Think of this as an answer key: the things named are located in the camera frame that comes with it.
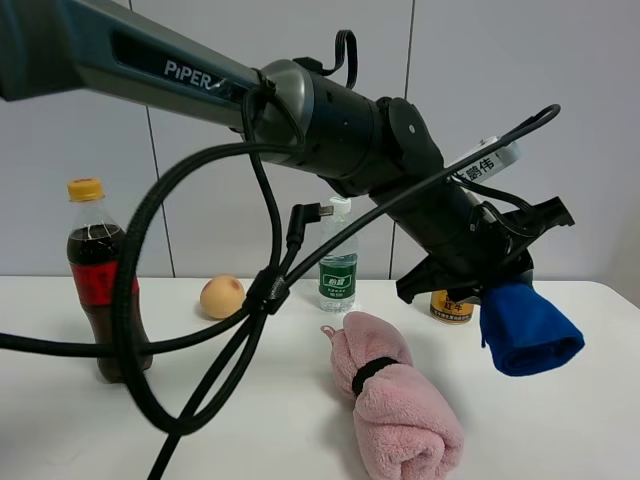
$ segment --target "can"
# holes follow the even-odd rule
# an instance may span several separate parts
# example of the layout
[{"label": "can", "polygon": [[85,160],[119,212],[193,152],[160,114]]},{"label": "can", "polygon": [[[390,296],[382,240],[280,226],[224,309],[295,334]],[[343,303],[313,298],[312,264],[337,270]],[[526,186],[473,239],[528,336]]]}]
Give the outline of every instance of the can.
[{"label": "can", "polygon": [[473,304],[454,302],[446,290],[440,290],[431,294],[429,311],[436,320],[459,325],[471,320]]}]

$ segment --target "water bottle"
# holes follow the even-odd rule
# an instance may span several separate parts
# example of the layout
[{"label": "water bottle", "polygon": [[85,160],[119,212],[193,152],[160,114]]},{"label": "water bottle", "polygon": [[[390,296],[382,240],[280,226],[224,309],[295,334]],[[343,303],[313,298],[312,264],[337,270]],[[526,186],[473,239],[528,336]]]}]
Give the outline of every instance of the water bottle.
[{"label": "water bottle", "polygon": [[[333,215],[323,219],[322,243],[331,239],[351,222],[351,200],[330,199]],[[320,260],[320,308],[326,312],[346,312],[356,298],[356,265],[358,240],[350,237]]]}]

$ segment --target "bottle cap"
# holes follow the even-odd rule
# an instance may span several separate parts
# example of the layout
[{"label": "bottle cap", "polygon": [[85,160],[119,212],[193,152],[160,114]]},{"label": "bottle cap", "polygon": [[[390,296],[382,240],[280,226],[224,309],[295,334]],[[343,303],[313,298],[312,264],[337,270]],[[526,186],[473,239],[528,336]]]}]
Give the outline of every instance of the bottle cap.
[{"label": "bottle cap", "polygon": [[331,197],[329,199],[333,207],[333,215],[346,215],[351,212],[351,200],[349,198]]},{"label": "bottle cap", "polygon": [[99,178],[76,178],[67,184],[67,190],[72,202],[89,202],[104,197]]}]

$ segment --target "green bottle label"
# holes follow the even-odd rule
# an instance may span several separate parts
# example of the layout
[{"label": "green bottle label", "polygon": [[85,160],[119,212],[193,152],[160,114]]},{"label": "green bottle label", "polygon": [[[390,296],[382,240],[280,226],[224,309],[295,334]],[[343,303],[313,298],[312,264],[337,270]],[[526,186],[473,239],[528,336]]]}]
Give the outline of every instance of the green bottle label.
[{"label": "green bottle label", "polygon": [[335,300],[356,293],[356,265],[330,267],[320,264],[320,295]]}]

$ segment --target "blue fabric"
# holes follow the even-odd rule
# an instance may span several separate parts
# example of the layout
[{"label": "blue fabric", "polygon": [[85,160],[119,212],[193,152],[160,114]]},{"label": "blue fabric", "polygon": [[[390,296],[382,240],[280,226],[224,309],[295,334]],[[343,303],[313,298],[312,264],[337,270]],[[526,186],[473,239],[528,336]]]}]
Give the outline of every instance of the blue fabric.
[{"label": "blue fabric", "polygon": [[493,364],[512,377],[546,372],[567,363],[584,338],[567,317],[524,284],[487,290],[480,309],[483,346]]}]

